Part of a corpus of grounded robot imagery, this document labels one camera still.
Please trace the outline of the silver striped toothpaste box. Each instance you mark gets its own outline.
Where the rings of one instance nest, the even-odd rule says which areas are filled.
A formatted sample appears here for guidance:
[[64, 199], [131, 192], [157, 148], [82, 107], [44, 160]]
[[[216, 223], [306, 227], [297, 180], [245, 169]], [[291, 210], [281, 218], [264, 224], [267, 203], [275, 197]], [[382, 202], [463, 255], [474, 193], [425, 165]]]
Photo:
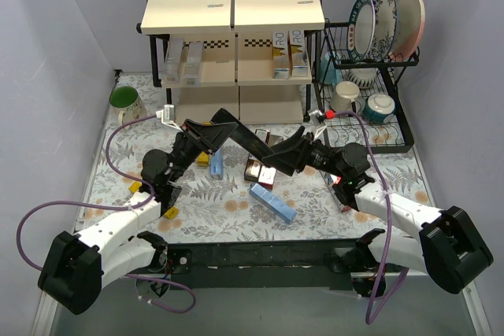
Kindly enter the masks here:
[[173, 37], [169, 40], [165, 55], [164, 74], [165, 80], [170, 83], [178, 83], [181, 79], [183, 48], [184, 39]]

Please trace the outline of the dark grey toothpaste box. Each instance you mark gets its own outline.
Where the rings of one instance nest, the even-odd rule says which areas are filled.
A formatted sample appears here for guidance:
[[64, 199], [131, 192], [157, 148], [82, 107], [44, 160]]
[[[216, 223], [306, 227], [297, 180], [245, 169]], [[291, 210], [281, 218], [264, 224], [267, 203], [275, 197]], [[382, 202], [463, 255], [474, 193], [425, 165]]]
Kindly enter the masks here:
[[236, 123], [237, 128], [231, 133], [230, 138], [244, 148], [259, 161], [273, 155], [273, 150], [259, 139], [248, 127], [242, 124], [228, 110], [220, 108], [210, 119], [213, 124]]

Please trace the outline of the silver white toothpaste box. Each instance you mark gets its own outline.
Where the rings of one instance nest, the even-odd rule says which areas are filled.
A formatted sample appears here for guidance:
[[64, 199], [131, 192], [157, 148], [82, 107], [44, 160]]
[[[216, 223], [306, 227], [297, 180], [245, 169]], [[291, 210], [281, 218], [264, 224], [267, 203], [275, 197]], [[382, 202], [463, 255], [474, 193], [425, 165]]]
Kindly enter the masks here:
[[183, 79], [191, 87], [201, 85], [203, 42], [191, 42], [187, 51], [187, 60]]

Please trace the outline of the silver RO toothpaste box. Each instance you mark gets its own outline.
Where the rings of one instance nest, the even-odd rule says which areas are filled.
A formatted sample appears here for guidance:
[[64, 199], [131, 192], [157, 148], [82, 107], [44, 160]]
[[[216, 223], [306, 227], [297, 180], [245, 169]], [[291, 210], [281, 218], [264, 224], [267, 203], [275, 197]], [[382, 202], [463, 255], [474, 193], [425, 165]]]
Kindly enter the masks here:
[[304, 31], [289, 31], [291, 76], [305, 77], [309, 74], [309, 59], [306, 50]]

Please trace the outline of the orange RO toothpaste box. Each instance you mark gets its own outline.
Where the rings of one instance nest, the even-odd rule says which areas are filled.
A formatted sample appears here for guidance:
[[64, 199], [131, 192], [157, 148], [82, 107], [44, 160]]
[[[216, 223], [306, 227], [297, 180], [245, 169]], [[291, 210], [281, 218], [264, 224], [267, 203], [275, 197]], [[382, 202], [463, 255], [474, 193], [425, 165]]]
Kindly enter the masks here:
[[272, 68], [274, 79], [288, 79], [291, 72], [286, 31], [272, 33]]

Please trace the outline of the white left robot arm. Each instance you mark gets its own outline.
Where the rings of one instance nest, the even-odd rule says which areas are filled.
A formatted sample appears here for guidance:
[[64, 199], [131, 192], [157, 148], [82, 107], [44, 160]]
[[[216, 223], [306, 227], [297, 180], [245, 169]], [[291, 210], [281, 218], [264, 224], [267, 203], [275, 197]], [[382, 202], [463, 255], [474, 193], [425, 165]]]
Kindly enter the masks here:
[[88, 310], [102, 288], [137, 270], [169, 271], [166, 241], [145, 226], [175, 205], [175, 182], [200, 153], [214, 153], [238, 127], [237, 122], [198, 124], [186, 120], [170, 152], [148, 151], [143, 157], [142, 185], [124, 207], [75, 234], [67, 231], [51, 244], [38, 287], [70, 312]]

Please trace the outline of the black gold toothpaste box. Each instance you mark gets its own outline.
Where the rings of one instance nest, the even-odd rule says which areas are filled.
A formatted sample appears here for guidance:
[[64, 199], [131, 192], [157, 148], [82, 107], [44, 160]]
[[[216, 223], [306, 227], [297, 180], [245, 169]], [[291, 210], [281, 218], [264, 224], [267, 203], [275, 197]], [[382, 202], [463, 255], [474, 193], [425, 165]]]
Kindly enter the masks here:
[[[257, 129], [255, 135], [264, 143], [268, 143], [270, 131], [265, 129]], [[247, 158], [243, 178], [247, 182], [257, 183], [261, 174], [262, 163], [252, 154]]]

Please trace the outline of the brown red toothpaste box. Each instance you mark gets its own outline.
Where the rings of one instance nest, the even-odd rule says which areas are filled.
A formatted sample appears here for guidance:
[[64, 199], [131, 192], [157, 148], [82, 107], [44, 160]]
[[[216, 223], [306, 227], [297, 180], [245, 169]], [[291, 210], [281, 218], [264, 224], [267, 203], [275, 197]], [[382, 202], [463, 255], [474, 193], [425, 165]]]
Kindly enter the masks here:
[[[268, 140], [268, 146], [273, 147], [275, 144], [280, 143], [283, 140], [284, 140], [283, 136], [270, 134]], [[268, 168], [262, 165], [260, 174], [258, 176], [258, 183], [265, 189], [271, 190], [273, 188], [275, 176], [276, 176], [275, 168]]]

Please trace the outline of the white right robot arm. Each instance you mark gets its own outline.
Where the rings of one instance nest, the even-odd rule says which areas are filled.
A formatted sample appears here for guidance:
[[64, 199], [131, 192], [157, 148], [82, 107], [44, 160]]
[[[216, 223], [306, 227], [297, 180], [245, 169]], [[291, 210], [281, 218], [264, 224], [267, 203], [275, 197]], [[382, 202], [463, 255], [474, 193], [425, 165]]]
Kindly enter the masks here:
[[457, 294], [490, 267], [494, 257], [468, 213], [457, 206], [438, 209], [385, 189], [367, 175], [367, 149], [352, 142], [327, 147], [300, 127], [287, 140], [262, 150], [261, 162], [292, 175], [306, 166], [338, 177], [333, 186], [343, 205], [379, 217], [406, 233], [372, 230], [339, 257], [348, 268], [374, 271], [386, 260], [427, 273], [442, 289]]

